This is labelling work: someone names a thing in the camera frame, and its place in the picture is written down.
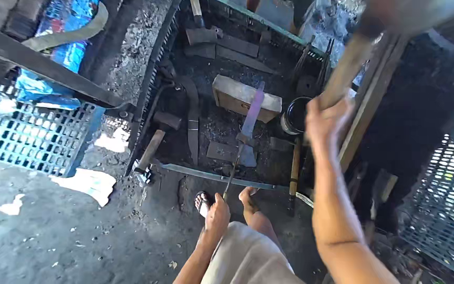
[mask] blue plastic crate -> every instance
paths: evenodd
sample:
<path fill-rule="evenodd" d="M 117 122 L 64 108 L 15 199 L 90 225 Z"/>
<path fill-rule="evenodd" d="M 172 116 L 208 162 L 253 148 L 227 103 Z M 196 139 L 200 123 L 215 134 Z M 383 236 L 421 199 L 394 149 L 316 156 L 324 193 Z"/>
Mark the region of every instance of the blue plastic crate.
<path fill-rule="evenodd" d="M 12 87 L 0 90 L 14 93 Z M 105 109 L 83 102 L 74 111 L 50 110 L 18 103 L 0 117 L 0 161 L 49 175 L 75 175 Z"/>

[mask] metal grate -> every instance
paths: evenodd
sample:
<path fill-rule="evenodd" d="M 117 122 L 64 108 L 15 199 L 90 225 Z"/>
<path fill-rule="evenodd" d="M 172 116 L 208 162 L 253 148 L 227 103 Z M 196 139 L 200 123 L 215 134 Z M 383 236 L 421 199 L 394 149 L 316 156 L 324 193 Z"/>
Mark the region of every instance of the metal grate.
<path fill-rule="evenodd" d="M 12 87 L 4 87 L 11 92 Z M 50 175 L 75 175 L 104 108 L 83 103 L 77 110 L 49 110 L 18 103 L 0 117 L 0 161 Z"/>
<path fill-rule="evenodd" d="M 404 209 L 401 237 L 454 271 L 454 120 Z"/>

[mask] wooden post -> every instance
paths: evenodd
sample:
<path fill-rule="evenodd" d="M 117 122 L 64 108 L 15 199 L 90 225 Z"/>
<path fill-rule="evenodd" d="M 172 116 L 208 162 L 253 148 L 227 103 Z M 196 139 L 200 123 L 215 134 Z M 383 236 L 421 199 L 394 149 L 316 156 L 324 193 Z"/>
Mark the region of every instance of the wooden post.
<path fill-rule="evenodd" d="M 297 192 L 297 181 L 299 180 L 299 159 L 301 157 L 301 139 L 295 138 L 293 147 L 292 174 L 290 175 L 290 195 L 295 196 Z"/>
<path fill-rule="evenodd" d="M 339 152 L 343 172 L 348 169 L 360 145 L 360 141 L 364 137 L 365 131 L 386 93 L 391 77 L 399 64 L 400 56 L 409 41 L 409 37 L 404 35 L 386 34 L 385 36 L 391 37 L 391 43 L 388 43 L 386 51 L 383 53 L 383 58 L 380 60 L 380 65 L 375 70 L 372 79 L 366 82 L 368 86 L 365 88 L 361 87 L 365 90 L 362 104 L 353 119 L 353 123 Z"/>

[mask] black bucket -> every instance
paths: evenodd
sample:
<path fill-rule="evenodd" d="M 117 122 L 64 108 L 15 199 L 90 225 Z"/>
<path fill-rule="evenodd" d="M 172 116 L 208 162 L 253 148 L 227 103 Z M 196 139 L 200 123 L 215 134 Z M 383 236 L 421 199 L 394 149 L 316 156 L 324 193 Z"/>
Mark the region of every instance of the black bucket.
<path fill-rule="evenodd" d="M 306 129 L 306 106 L 310 97 L 299 97 L 293 100 L 281 116 L 281 127 L 290 135 L 304 133 Z"/>

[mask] wooden plank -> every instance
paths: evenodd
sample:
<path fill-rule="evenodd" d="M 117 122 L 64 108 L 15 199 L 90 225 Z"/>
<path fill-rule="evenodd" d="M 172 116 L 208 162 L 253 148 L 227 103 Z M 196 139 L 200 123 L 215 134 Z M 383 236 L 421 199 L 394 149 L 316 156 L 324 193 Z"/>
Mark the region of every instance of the wooden plank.
<path fill-rule="evenodd" d="M 366 87 L 366 94 L 362 100 L 362 104 L 339 152 L 343 172 L 348 169 L 365 131 L 386 93 L 391 77 L 399 64 L 400 56 L 404 52 L 408 41 L 409 37 L 407 36 L 393 36 L 394 44 L 388 45 L 389 48 L 387 48 L 384 55 L 386 57 L 386 64 L 376 70 L 372 80 L 368 83 L 369 86 Z"/>

